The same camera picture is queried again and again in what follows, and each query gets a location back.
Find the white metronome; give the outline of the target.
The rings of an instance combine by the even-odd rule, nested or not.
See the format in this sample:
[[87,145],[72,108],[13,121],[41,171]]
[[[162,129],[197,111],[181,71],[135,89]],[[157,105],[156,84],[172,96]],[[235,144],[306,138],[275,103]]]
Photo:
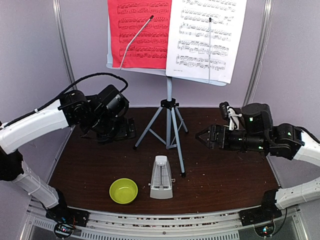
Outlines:
[[155,157],[149,185],[152,199],[166,200],[173,198],[172,172],[166,155]]

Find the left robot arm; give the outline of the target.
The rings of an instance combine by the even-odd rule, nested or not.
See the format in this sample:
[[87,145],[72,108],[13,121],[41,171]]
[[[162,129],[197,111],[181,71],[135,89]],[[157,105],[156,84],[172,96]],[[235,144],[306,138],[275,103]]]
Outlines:
[[56,130],[80,127],[84,135],[96,134],[101,144],[136,136],[132,118],[125,118],[129,101],[123,90],[110,84],[100,93],[84,95],[71,84],[43,106],[0,126],[0,179],[13,182],[38,199],[61,222],[72,218],[61,191],[49,186],[24,162],[19,148]]

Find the red sheet music page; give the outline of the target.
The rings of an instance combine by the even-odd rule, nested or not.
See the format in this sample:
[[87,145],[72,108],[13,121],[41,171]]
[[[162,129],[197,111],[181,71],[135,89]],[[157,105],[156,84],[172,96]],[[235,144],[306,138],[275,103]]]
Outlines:
[[113,68],[165,69],[171,0],[109,0]]

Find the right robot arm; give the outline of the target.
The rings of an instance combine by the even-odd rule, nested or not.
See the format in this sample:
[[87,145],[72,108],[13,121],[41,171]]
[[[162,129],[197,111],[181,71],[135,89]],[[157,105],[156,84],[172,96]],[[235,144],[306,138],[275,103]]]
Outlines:
[[[212,124],[195,138],[209,149],[258,152],[287,160],[320,164],[320,141],[306,128],[290,123],[274,125],[271,110],[266,103],[250,103],[237,113],[227,102],[219,106],[228,125]],[[268,220],[276,209],[318,200],[320,179],[289,187],[266,191],[261,206],[256,210],[259,220]]]

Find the white perforated music stand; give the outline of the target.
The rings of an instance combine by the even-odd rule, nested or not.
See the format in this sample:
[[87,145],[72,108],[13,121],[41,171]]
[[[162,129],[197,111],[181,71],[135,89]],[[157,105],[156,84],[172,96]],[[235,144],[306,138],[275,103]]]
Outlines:
[[[165,69],[154,69],[154,68],[114,68],[113,67],[113,58],[111,54],[111,37],[110,37],[110,23],[109,23],[109,13],[108,13],[108,55],[107,55],[107,67],[118,69],[118,70],[127,70],[127,71],[136,71],[140,73],[148,73],[153,75],[165,75],[166,71]],[[180,169],[181,169],[181,175],[182,177],[185,177],[186,171],[184,166],[184,160],[182,156],[182,149],[180,144],[180,136],[179,136],[179,130],[181,128],[184,129],[184,131],[187,133],[188,129],[184,122],[184,119],[182,118],[180,111],[178,109],[179,104],[176,102],[176,100],[172,97],[172,78],[167,77],[166,78],[166,90],[167,90],[167,97],[163,99],[160,102],[160,107],[157,109],[156,113],[153,115],[152,119],[146,126],[145,130],[139,137],[138,141],[134,145],[134,148],[136,149],[145,135],[147,133],[152,133],[155,137],[161,140],[162,143],[165,144],[166,149],[172,149],[176,148],[178,152],[178,158],[180,162]],[[151,127],[159,114],[162,110],[166,110],[166,138],[161,139],[161,137],[155,133]]]

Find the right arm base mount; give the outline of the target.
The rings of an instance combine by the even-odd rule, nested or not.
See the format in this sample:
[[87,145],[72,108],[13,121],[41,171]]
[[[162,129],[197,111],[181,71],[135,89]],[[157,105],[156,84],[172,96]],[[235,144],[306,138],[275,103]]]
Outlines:
[[241,225],[253,226],[255,233],[262,238],[270,238],[276,232],[274,220],[282,216],[282,211],[273,205],[261,205],[241,210],[239,213]]

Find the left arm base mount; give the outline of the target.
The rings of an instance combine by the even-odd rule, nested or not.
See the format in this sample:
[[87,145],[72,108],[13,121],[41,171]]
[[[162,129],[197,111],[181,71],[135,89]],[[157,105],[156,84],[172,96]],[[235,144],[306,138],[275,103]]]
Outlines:
[[59,239],[69,238],[77,227],[86,227],[90,213],[86,210],[67,208],[66,214],[54,213],[52,209],[45,209],[45,217],[56,222],[53,233]]

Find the white sheet music page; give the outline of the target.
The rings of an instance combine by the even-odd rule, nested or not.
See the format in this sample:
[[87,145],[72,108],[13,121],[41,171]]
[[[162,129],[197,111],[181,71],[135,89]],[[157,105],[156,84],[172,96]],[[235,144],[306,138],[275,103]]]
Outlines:
[[246,7],[245,0],[172,1],[165,74],[230,84]]

